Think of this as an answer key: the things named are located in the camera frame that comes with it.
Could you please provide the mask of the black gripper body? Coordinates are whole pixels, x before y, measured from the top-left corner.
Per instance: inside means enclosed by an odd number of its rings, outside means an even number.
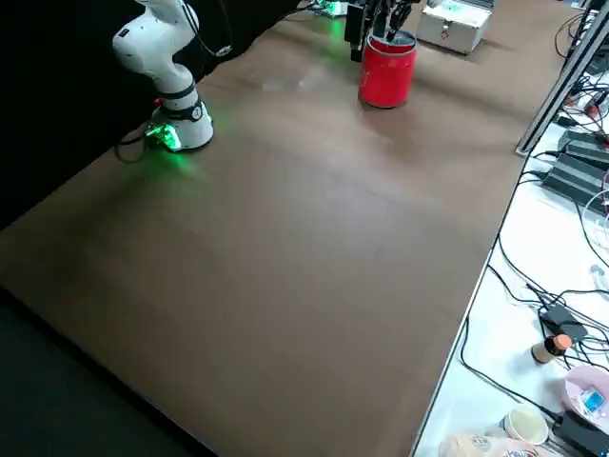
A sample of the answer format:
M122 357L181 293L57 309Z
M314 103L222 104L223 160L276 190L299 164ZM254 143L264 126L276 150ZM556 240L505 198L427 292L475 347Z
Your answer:
M350 60L357 63L361 63L363 59L363 36L368 10L368 1L357 0L347 3L344 41L350 47Z

